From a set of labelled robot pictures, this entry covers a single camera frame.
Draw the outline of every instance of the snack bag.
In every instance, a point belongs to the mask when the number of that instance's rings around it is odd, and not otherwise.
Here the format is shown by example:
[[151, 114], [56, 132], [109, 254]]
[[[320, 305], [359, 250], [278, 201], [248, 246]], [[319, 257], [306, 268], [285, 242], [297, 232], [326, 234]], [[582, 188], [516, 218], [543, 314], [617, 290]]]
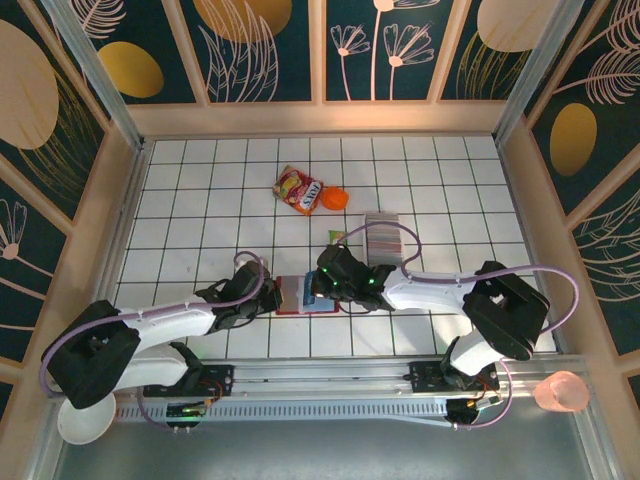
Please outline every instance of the snack bag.
[[323, 183], [287, 165], [273, 186], [273, 194], [303, 215], [311, 215], [318, 205]]

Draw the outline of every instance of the red snack bag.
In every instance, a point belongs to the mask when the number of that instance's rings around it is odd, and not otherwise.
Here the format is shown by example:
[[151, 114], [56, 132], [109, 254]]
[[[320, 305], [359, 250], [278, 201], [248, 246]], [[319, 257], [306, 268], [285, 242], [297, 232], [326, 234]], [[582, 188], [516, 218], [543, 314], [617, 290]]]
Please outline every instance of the red snack bag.
[[287, 165], [273, 186], [273, 194], [303, 215], [311, 215], [318, 205], [322, 182]]

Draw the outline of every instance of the white bowl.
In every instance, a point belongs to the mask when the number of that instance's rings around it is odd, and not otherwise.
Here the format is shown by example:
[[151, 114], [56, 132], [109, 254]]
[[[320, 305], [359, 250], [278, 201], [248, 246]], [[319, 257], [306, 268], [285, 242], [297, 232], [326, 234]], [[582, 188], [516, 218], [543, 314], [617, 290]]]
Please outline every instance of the white bowl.
[[58, 432], [73, 445], [91, 443], [104, 432], [116, 415], [116, 397], [110, 393], [95, 405], [78, 410], [66, 399], [58, 412]]

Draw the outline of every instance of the pink cup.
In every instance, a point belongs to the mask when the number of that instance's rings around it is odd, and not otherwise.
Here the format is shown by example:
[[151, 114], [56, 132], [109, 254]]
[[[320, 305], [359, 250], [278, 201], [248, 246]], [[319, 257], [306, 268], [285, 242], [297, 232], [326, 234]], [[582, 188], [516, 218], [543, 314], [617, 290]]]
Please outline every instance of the pink cup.
[[589, 389], [571, 372], [556, 372], [538, 384], [533, 392], [536, 403], [552, 412], [579, 412], [589, 403]]

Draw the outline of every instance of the white grid floor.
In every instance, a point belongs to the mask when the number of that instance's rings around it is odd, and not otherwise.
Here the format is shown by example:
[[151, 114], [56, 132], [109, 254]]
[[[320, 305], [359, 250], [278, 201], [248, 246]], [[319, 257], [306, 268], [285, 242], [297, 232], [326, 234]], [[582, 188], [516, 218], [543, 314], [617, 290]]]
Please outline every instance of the white grid floor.
[[[271, 186], [293, 165], [343, 186], [345, 212], [322, 206], [304, 217]], [[410, 268], [476, 270], [488, 259], [529, 263], [493, 140], [482, 137], [344, 137], [176, 140], [155, 144], [118, 285], [116, 306], [173, 303], [233, 274], [250, 249], [271, 273], [304, 274], [329, 240], [363, 214], [386, 211], [417, 230], [422, 259]], [[362, 236], [350, 239], [362, 259]], [[403, 234], [405, 252], [415, 248]], [[535, 284], [533, 277], [528, 281]], [[443, 354], [468, 319], [421, 311], [264, 316], [246, 328], [189, 338], [201, 358], [291, 358]], [[549, 334], [538, 351], [555, 351]]]

